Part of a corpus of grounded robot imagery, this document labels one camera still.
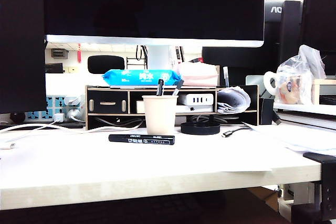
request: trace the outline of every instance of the pen holder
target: pen holder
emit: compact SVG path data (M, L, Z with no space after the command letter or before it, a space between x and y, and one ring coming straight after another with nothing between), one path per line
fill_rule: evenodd
M174 131L178 95L143 95L147 133L169 135Z

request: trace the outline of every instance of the blue package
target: blue package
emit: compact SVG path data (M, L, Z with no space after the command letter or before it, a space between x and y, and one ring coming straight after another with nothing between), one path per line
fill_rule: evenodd
M181 79L173 70L160 69L111 69L103 74L103 78L108 85L112 86L157 85L159 79L163 79L165 85L174 85Z

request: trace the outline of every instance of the white desk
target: white desk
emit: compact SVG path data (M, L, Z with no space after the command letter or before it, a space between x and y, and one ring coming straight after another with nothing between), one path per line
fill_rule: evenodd
M320 180L319 163L255 131L176 132L172 146L111 143L109 134L40 130L0 150L1 210Z

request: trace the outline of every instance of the office chair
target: office chair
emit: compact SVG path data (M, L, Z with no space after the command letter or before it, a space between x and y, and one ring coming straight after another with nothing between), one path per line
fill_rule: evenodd
M125 60L115 55L93 55L88 58L90 73L106 73L110 69L125 69Z

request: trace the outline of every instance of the black marker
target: black marker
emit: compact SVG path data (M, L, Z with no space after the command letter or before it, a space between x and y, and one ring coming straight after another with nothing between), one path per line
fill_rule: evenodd
M129 134L111 134L109 135L110 142L119 143L137 143L137 144L164 144L173 145L175 136L170 135L129 135Z
M161 96L163 95L163 85L164 81L162 79L159 79L158 85L157 85L157 90L156 90L156 95Z

